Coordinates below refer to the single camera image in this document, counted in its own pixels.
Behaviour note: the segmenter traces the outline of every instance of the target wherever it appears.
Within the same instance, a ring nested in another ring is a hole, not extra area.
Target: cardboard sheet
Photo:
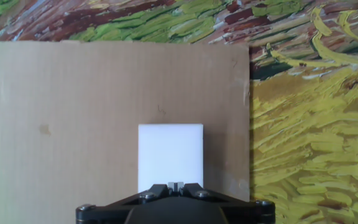
[[[0,42],[0,223],[135,194],[142,123],[204,124],[204,186],[248,200],[248,80],[238,45]]]

